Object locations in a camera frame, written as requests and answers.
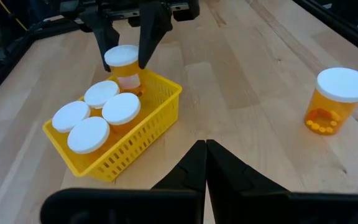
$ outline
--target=yellow basket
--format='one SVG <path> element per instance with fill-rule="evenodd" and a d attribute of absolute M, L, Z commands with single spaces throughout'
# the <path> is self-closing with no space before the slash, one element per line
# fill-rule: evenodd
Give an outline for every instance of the yellow basket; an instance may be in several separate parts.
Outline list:
<path fill-rule="evenodd" d="M 111 134 L 94 153 L 74 153 L 67 146 L 68 133 L 56 131 L 51 119 L 45 122 L 42 129 L 75 176 L 113 181 L 178 119 L 181 86 L 148 70 L 144 82 L 147 90 L 139 98 L 142 109 L 137 116 L 141 122 L 122 136 Z"/>

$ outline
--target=white bottle lid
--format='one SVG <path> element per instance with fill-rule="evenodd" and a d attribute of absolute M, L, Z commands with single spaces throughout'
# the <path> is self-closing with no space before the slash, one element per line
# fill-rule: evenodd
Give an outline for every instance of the white bottle lid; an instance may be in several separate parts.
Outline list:
<path fill-rule="evenodd" d="M 120 45 L 108 50 L 104 54 L 104 61 L 112 67 L 121 67 L 136 62 L 138 54 L 138 46 Z"/>
<path fill-rule="evenodd" d="M 71 131 L 90 116 L 91 110 L 84 101 L 74 101 L 60 108 L 52 118 L 52 126 L 60 133 Z"/>
<path fill-rule="evenodd" d="M 107 80 L 91 86 L 84 95 L 84 101 L 92 108 L 101 109 L 109 99 L 118 93 L 117 83 Z"/>
<path fill-rule="evenodd" d="M 140 111 L 140 101 L 133 93 L 121 93 L 104 104 L 103 118 L 111 125 L 126 124 Z"/>
<path fill-rule="evenodd" d="M 358 71 L 350 68 L 325 69 L 317 77 L 316 89 L 330 100 L 356 103 L 358 102 Z"/>
<path fill-rule="evenodd" d="M 108 123 L 101 117 L 90 117 L 77 124 L 67 138 L 68 147 L 78 154 L 86 154 L 101 147 L 110 134 Z"/>

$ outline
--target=wooden tabletop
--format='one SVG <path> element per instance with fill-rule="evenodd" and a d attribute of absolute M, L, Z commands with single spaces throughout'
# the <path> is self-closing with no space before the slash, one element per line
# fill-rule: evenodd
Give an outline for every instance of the wooden tabletop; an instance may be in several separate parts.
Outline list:
<path fill-rule="evenodd" d="M 38 223 L 67 187 L 149 189 L 197 139 L 215 139 L 292 191 L 358 193 L 358 109 L 330 137 L 302 123 L 317 74 L 358 70 L 358 48 L 291 0 L 204 0 L 174 22 L 148 68 L 183 87 L 178 121 L 113 183 L 76 178 L 42 131 L 103 70 L 93 34 L 39 40 L 0 86 L 0 223 Z M 139 29 L 115 22 L 120 44 Z M 213 223 L 209 199 L 205 223 Z"/>

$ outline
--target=wooden table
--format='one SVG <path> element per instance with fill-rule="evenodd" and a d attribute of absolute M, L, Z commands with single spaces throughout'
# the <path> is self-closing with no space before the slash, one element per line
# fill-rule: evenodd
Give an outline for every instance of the wooden table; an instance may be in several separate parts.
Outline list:
<path fill-rule="evenodd" d="M 114 26 L 121 44 L 138 42 L 139 29 Z M 41 129 L 109 76 L 94 36 L 29 49 L 0 86 L 0 223 L 39 222 L 45 198 L 67 187 L 149 189 L 197 139 L 217 140 L 289 190 L 358 193 L 358 109 L 335 136 L 302 123 L 317 74 L 358 70 L 358 48 L 291 0 L 201 1 L 196 20 L 173 26 L 148 68 L 183 87 L 179 119 L 109 184 L 74 177 Z"/>

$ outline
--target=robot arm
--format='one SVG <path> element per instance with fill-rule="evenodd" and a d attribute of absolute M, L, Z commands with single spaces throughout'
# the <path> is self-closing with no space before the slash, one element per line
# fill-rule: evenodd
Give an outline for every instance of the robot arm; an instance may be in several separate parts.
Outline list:
<path fill-rule="evenodd" d="M 176 21 L 193 20 L 200 14 L 198 0 L 70 0 L 60 2 L 60 14 L 75 21 L 84 32 L 93 32 L 98 41 L 104 69 L 104 53 L 118 45 L 119 33 L 113 21 L 128 19 L 140 26 L 139 67 L 145 68 L 162 37 Z"/>

